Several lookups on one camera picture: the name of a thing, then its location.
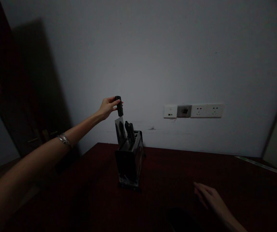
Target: wall socket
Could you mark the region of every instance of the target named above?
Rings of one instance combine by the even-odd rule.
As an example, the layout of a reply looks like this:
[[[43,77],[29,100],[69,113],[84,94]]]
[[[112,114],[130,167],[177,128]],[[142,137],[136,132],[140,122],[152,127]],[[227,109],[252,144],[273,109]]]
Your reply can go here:
[[[206,118],[206,104],[192,105],[191,118]]]
[[[224,104],[192,105],[191,118],[221,118]]]
[[[221,118],[224,110],[223,104],[208,104],[206,110],[207,118]]]

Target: light switch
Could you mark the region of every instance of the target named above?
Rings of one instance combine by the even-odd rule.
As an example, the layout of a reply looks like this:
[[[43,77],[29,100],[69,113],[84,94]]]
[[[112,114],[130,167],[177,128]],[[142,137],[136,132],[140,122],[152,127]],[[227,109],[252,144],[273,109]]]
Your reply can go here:
[[[191,116],[191,105],[179,105],[177,107],[178,118],[189,118]]]

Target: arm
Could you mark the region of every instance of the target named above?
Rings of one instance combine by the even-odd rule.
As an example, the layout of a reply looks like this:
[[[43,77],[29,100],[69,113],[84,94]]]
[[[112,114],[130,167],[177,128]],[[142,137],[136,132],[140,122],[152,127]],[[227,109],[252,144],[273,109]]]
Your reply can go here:
[[[195,182],[194,187],[194,193],[198,195],[204,207],[208,209],[208,206],[204,202],[203,196],[206,198],[209,205],[214,209],[217,216],[222,220],[222,222],[230,231],[247,232],[246,229],[236,220],[236,218],[229,211],[226,204],[218,194],[217,190],[204,184],[198,184]]]
[[[66,131],[64,134],[71,145],[78,143],[96,124],[105,120],[117,109],[114,106],[119,102],[114,101],[114,97],[105,98],[95,114]],[[31,183],[51,170],[69,150],[70,146],[54,138],[25,156],[0,178],[0,229],[17,210]]]

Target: power outlet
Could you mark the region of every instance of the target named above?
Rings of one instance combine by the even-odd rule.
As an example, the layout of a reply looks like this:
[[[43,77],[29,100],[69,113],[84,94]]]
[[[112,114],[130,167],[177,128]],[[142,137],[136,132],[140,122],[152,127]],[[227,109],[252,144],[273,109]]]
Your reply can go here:
[[[206,118],[207,104],[192,105],[191,118]]]
[[[164,118],[177,118],[177,105],[164,106]]]
[[[221,118],[224,111],[224,104],[208,104],[206,110],[207,118]]]

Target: cleaver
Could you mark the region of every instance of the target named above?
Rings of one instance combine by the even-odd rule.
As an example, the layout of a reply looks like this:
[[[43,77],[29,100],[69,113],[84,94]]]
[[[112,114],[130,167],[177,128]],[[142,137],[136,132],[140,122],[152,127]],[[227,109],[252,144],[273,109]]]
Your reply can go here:
[[[117,133],[117,139],[118,139],[118,145],[119,149],[122,148],[126,141],[126,136],[125,136],[125,130],[124,130],[124,123],[123,123],[123,109],[122,109],[122,101],[120,96],[115,97],[115,101],[120,99],[119,104],[117,105],[117,110],[118,110],[118,116],[119,118],[115,120],[115,126],[116,126],[116,133]]]

